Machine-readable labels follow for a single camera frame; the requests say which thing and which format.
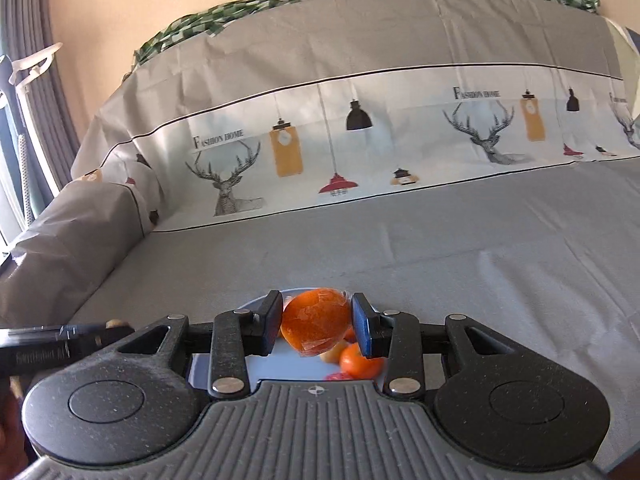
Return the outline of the plastic-wrapped orange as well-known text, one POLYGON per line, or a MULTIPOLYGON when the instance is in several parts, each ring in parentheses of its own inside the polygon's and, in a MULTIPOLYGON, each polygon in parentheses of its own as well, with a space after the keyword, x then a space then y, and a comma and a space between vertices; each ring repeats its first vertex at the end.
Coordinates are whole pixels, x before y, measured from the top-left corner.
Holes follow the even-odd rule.
POLYGON ((301 356, 331 350, 352 324, 352 306, 344 292, 316 288, 295 296, 283 310, 280 331, 301 356))

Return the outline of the unwrapped orange near front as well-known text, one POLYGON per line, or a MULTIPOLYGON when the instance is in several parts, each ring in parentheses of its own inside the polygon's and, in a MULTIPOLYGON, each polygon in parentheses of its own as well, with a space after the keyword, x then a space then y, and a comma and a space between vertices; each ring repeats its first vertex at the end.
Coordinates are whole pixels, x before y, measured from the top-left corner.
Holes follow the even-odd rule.
POLYGON ((385 367, 384 358, 367 358, 358 344, 349 344, 340 356, 341 372, 352 379, 374 379, 385 367))

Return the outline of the light blue plate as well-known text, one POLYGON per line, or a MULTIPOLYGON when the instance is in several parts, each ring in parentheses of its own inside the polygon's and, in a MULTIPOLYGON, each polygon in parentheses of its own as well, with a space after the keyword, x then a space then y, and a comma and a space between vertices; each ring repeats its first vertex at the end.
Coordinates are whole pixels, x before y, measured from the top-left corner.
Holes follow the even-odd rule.
MULTIPOLYGON (((311 290, 313 287, 297 287, 281 290, 286 306, 294 298, 311 290)), ((262 303, 262 296, 243 304, 241 308, 255 310, 262 303)), ((269 356, 247 356, 245 358, 250 391, 256 390, 258 382, 263 379, 273 380, 308 380, 318 382, 329 376, 342 374, 340 363, 324 362, 320 356, 300 356, 282 337, 278 337, 269 356)), ((445 382, 442 361, 437 354, 423 356, 425 387, 437 389, 445 382)), ((194 388, 208 388, 209 354, 194 353, 188 374, 188 382, 194 388)))

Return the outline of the brown longan beside oranges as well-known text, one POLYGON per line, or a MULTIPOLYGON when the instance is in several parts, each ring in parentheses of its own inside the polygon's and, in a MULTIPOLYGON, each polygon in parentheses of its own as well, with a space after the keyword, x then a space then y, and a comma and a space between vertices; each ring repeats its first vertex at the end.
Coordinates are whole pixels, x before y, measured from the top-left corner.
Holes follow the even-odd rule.
POLYGON ((349 343, 346 340, 341 340, 334 344, 334 346, 322 352, 320 354, 320 359, 322 362, 328 364, 338 364, 341 361, 342 353, 349 347, 349 343))

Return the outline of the red wrapped fruit right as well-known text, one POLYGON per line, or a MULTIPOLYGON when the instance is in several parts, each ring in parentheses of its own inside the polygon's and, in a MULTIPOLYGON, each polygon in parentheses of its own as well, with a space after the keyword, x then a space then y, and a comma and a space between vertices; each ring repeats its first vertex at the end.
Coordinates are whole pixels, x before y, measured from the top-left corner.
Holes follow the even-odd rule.
POLYGON ((347 382, 348 380, 354 380, 351 374, 345 372, 336 372, 326 375, 324 378, 328 382, 347 382))

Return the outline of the grey printed sofa cover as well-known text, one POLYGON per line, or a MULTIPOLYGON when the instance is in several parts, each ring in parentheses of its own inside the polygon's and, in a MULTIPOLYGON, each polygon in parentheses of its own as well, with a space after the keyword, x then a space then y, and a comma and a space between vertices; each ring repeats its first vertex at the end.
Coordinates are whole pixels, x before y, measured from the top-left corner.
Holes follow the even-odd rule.
POLYGON ((6 326, 328 286, 587 376, 639 440, 639 38, 542 0, 307 0, 136 68, 14 247, 6 326))

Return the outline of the grey curtain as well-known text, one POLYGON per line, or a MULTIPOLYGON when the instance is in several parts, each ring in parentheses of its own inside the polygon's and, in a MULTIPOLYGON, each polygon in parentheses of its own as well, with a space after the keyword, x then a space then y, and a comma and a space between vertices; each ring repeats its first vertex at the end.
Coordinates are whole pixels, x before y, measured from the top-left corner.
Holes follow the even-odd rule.
MULTIPOLYGON (((26 58, 57 41, 53 39, 49 0, 1 0, 1 55, 12 61, 26 58)), ((70 182, 70 168, 78 152, 79 141, 66 103, 62 81, 56 67, 56 52, 52 66, 28 86, 27 99, 34 114, 36 129, 44 151, 62 188, 70 182)), ((37 167, 35 153, 29 148, 28 162, 32 208, 35 219, 54 197, 47 190, 42 171, 37 167)), ((6 250, 18 234, 9 198, 20 194, 17 168, 16 130, 10 113, 1 109, 1 249, 6 250)))

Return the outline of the white stand frame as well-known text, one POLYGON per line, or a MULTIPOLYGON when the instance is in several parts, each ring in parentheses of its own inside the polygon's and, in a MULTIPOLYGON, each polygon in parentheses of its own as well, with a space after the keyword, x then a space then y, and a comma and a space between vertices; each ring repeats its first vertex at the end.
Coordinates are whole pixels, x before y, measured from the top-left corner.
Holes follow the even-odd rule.
POLYGON ((26 56, 26 58, 19 58, 15 61, 12 61, 9 55, 1 55, 1 108, 5 108, 10 113, 15 125, 17 168, 20 175, 21 191, 20 194, 15 195, 14 200, 9 198, 9 204, 16 223, 22 231, 26 230, 35 220, 32 196, 30 195, 32 188, 30 187, 28 162, 29 148, 32 148, 35 153, 37 167, 42 171, 47 183, 47 190, 51 195, 58 196, 62 188, 62 185, 55 180, 27 99, 28 86, 47 73, 53 64, 56 52, 62 47, 62 42, 56 42, 26 56))

